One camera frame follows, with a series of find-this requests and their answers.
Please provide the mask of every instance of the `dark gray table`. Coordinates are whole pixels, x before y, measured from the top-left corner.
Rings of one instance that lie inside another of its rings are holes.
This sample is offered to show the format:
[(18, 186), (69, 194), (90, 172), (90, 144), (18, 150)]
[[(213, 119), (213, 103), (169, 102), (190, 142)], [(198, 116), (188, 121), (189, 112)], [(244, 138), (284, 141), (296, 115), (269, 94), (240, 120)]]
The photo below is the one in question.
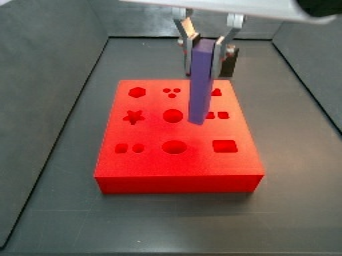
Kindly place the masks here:
[(256, 193), (102, 195), (119, 80), (184, 78), (174, 39), (113, 39), (3, 252), (342, 252), (341, 134), (272, 43), (237, 45), (233, 83), (266, 168)]

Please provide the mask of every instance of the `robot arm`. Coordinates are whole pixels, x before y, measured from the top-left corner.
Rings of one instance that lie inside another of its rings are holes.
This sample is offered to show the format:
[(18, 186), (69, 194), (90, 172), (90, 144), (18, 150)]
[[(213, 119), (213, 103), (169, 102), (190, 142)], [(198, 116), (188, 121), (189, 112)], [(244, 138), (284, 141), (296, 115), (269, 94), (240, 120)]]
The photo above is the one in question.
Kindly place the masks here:
[(270, 19), (325, 24), (342, 13), (341, 0), (125, 0), (171, 7), (240, 13)]

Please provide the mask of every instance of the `shape hole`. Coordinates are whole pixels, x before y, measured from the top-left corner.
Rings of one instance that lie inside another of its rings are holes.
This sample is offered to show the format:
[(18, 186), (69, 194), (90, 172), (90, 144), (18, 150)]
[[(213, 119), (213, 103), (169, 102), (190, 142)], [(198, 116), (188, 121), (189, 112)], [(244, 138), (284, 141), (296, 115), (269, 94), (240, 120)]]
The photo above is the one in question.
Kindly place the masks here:
[(129, 95), (134, 98), (141, 98), (146, 95), (146, 89), (142, 87), (135, 87), (130, 90)]
[(170, 140), (163, 144), (162, 149), (169, 154), (181, 154), (188, 150), (188, 144), (179, 140)]
[(143, 144), (135, 144), (133, 147), (133, 150), (135, 153), (142, 153), (145, 151), (145, 145)]
[(145, 120), (145, 117), (143, 117), (142, 114), (143, 114), (142, 110), (139, 110), (139, 111), (129, 110), (127, 111), (127, 116), (123, 118), (123, 120), (129, 121), (131, 123), (131, 125), (135, 125), (138, 121)]
[(208, 119), (214, 119), (216, 118), (216, 114), (214, 114), (214, 112), (209, 112), (209, 114), (208, 114), (208, 117), (206, 117)]
[(212, 93), (212, 96), (222, 96), (222, 92), (221, 92), (221, 89), (217, 88), (213, 93)]
[(230, 115), (229, 115), (229, 112), (218, 112), (218, 116), (220, 116), (220, 119), (229, 119), (230, 118)]
[(213, 148), (216, 153), (237, 153), (238, 147), (234, 140), (214, 140)]
[(129, 150), (129, 145), (125, 144), (125, 143), (118, 144), (118, 145), (115, 146), (115, 153), (118, 153), (118, 154), (126, 153), (127, 150)]
[(178, 123), (184, 119), (184, 113), (177, 109), (169, 109), (163, 114), (163, 118), (169, 123)]

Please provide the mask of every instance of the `small hole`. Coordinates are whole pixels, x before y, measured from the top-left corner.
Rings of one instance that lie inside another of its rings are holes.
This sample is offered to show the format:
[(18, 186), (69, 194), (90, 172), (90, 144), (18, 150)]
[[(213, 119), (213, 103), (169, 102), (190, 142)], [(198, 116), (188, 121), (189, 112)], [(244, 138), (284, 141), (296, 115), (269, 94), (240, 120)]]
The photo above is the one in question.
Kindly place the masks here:
[(169, 109), (163, 114), (163, 118), (169, 123), (178, 123), (184, 119), (184, 113), (177, 109)]
[(188, 144), (179, 140), (171, 140), (163, 144), (162, 149), (169, 154), (181, 154), (188, 150)]
[(129, 150), (129, 145), (127, 144), (118, 144), (115, 146), (115, 153), (118, 153), (118, 154), (126, 153), (127, 150)]
[(212, 96), (222, 96), (222, 92), (221, 92), (221, 89), (217, 88), (213, 93), (212, 93)]
[(230, 115), (229, 112), (218, 112), (220, 119), (229, 119)]
[(209, 114), (208, 114), (208, 119), (214, 119), (214, 118), (216, 118), (214, 112), (209, 112)]
[(135, 144), (133, 147), (133, 150), (135, 153), (142, 153), (145, 151), (145, 145), (143, 144)]
[(142, 87), (135, 87), (130, 90), (129, 95), (134, 98), (141, 98), (146, 95), (146, 89)]
[(234, 140), (213, 140), (213, 148), (216, 153), (237, 153), (237, 143)]

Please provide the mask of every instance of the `star-shaped hole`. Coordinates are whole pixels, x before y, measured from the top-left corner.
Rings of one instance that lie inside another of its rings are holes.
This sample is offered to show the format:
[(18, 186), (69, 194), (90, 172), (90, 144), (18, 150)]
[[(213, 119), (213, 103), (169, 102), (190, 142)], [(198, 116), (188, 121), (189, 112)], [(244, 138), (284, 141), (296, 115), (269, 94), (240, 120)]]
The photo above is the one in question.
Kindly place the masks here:
[(142, 116), (143, 111), (127, 111), (127, 116), (123, 118), (123, 121), (130, 121), (131, 125), (135, 125), (138, 121), (145, 120), (145, 117)]

